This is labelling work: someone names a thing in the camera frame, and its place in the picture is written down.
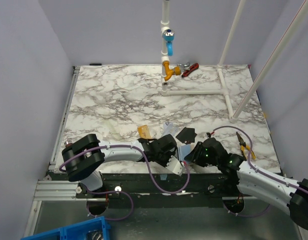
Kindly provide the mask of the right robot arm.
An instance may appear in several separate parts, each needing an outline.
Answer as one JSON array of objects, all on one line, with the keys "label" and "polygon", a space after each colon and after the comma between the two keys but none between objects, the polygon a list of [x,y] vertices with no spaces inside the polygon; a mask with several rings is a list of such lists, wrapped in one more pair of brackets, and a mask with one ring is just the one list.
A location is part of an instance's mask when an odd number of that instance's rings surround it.
[{"label": "right robot arm", "polygon": [[200,167],[216,166],[228,179],[224,183],[228,195],[240,192],[256,197],[285,212],[308,231],[308,179],[298,181],[269,172],[241,155],[227,152],[213,137],[198,142],[184,159]]}]

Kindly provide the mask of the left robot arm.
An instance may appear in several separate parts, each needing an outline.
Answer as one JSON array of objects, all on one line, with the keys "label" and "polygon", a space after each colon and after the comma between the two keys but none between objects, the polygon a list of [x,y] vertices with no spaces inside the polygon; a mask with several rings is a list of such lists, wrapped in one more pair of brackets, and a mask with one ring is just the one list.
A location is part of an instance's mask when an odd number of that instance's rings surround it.
[{"label": "left robot arm", "polygon": [[107,162],[155,162],[168,171],[181,175],[184,166],[176,157],[177,143],[171,134],[161,138],[139,138],[133,142],[110,143],[98,140],[94,133],[74,143],[66,143],[61,155],[61,172],[70,182],[80,182],[95,198],[105,191],[104,179],[98,167]]}]

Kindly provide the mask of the beige leather card holder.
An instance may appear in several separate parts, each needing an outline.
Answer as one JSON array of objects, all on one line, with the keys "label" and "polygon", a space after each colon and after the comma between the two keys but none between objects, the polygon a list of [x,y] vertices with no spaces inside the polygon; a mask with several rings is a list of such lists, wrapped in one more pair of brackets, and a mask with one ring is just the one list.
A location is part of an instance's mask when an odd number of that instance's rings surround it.
[{"label": "beige leather card holder", "polygon": [[189,155],[192,150],[193,150],[193,146],[191,144],[179,146],[177,150],[178,159],[181,162],[185,161],[185,157]]}]

